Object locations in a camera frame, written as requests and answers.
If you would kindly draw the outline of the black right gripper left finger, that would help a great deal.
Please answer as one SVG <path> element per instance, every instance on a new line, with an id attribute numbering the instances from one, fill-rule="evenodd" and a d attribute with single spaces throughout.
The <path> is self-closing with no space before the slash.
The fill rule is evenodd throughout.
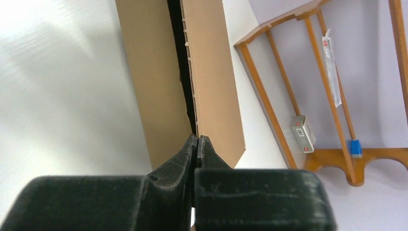
<path id="1" fill-rule="evenodd" d="M 3 231 L 188 231 L 198 140 L 144 176 L 42 176 L 20 192 Z"/>

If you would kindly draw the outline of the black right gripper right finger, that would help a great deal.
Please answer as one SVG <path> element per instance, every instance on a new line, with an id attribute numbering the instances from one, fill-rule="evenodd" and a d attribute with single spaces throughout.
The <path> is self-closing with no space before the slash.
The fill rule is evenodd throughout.
<path id="1" fill-rule="evenodd" d="M 194 173 L 198 231 L 335 231 L 321 180 L 311 171 L 232 169 L 207 136 Z"/>

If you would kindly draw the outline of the brown cardboard box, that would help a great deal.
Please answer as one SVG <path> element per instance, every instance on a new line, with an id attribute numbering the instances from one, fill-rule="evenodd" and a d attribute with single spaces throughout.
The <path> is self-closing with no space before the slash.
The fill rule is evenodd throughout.
<path id="1" fill-rule="evenodd" d="M 235 167 L 245 141 L 223 2 L 115 4 L 152 167 L 192 134 Z"/>

